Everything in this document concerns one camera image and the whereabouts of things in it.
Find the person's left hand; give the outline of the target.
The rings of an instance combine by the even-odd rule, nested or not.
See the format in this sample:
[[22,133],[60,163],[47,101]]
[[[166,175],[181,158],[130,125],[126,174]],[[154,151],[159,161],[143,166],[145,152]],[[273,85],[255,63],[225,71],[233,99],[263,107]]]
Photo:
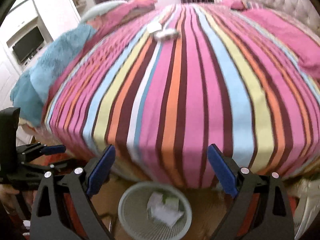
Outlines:
[[20,192],[14,189],[11,185],[0,185],[0,199],[5,206],[13,207],[12,197],[19,193]]

